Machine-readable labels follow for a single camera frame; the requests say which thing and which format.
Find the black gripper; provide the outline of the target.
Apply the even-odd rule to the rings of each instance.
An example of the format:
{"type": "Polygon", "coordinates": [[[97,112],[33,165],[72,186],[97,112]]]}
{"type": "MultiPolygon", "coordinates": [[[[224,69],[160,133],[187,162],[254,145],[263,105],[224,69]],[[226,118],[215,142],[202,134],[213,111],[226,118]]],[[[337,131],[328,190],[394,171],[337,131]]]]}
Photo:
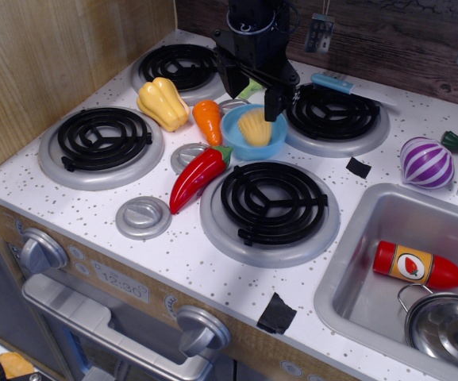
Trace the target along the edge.
{"type": "Polygon", "coordinates": [[[237,98],[254,79],[266,88],[264,118],[274,122],[289,107],[299,82],[287,58],[289,35],[273,28],[261,33],[216,30],[217,69],[225,91],[237,98]]]}

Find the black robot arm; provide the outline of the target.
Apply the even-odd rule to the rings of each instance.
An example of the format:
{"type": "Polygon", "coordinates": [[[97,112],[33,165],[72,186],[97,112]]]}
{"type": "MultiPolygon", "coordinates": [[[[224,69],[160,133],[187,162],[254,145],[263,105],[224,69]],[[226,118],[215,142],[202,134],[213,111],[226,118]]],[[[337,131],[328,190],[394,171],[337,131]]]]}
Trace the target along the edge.
{"type": "Polygon", "coordinates": [[[251,80],[260,84],[266,121],[275,121],[296,99],[299,75],[287,58],[296,10],[289,1],[230,1],[227,29],[213,33],[225,91],[236,98],[251,80]]]}

